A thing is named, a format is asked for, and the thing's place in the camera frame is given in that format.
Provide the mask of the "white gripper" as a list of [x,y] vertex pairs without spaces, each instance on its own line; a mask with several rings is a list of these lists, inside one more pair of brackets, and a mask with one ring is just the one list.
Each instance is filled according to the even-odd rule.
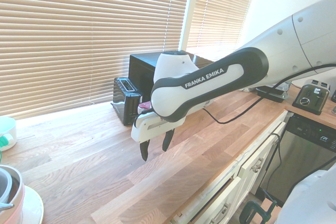
[[168,122],[155,112],[139,115],[132,127],[131,137],[140,143],[142,159],[147,161],[150,139],[164,133],[166,134],[162,143],[162,150],[166,152],[173,138],[175,128],[181,126],[183,123],[184,118],[176,122]]

